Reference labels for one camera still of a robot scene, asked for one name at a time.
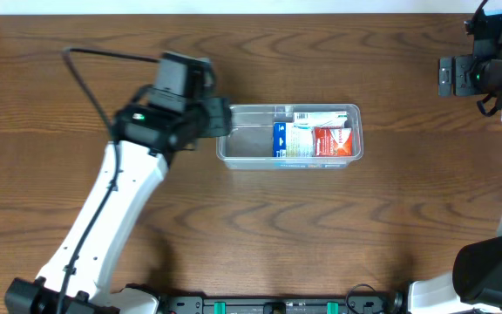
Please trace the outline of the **blue snack packet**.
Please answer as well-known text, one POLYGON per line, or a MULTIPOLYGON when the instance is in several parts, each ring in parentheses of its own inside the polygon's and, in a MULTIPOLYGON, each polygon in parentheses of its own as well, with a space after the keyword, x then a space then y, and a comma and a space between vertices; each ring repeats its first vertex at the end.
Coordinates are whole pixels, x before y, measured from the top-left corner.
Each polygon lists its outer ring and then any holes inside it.
POLYGON ((283 162, 281 167, 326 168, 341 167, 338 163, 327 163, 326 159, 341 157, 315 157, 315 128, 301 128, 294 123, 276 122, 273 126, 273 156, 275 158, 293 159, 296 162, 283 162))

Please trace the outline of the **white green medicine box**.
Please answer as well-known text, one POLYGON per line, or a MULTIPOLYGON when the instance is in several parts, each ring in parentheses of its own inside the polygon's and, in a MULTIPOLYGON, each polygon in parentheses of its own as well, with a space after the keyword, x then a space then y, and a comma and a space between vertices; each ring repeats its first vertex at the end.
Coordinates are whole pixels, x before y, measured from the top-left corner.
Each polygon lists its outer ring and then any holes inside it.
POLYGON ((294 113, 294 126, 301 128, 342 128, 347 120, 347 112, 294 113))

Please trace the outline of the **red white sachet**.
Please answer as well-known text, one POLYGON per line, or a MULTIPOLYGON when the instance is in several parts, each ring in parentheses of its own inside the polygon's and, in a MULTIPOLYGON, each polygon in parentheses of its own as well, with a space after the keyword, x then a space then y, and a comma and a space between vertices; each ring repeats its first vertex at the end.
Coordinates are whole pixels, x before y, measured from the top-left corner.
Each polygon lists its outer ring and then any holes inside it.
POLYGON ((350 128, 316 127, 314 132, 315 157, 351 156, 353 135, 350 128))

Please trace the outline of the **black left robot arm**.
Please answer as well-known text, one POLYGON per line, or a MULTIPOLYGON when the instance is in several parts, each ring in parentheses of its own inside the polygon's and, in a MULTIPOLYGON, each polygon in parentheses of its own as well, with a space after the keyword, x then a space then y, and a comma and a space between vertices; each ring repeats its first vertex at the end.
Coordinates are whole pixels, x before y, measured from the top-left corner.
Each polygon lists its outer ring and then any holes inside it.
POLYGON ((227 136, 232 113, 214 94, 209 58, 165 52, 154 83, 141 86, 109 119, 73 64, 63 59, 105 123, 110 140, 92 191, 69 233, 32 282, 16 278, 4 295, 9 313, 158 313, 160 296, 128 284, 111 291, 118 259, 141 210, 166 178, 173 157, 200 138, 227 136))

